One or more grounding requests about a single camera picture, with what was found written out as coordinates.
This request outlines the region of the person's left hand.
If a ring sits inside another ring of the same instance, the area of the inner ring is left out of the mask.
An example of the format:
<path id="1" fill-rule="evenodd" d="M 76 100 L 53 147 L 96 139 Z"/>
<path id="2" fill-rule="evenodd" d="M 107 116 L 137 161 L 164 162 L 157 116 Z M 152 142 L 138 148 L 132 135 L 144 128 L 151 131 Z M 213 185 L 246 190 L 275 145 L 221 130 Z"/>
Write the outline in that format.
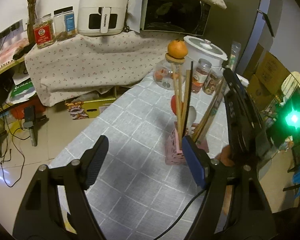
<path id="1" fill-rule="evenodd" d="M 216 157 L 219 161 L 221 161 L 225 166 L 233 167 L 235 165 L 234 161 L 231 158 L 231 147 L 230 145 L 225 146 L 221 153 L 219 153 Z M 231 197 L 232 195 L 232 186 L 228 185 L 226 187 L 225 196 Z"/>

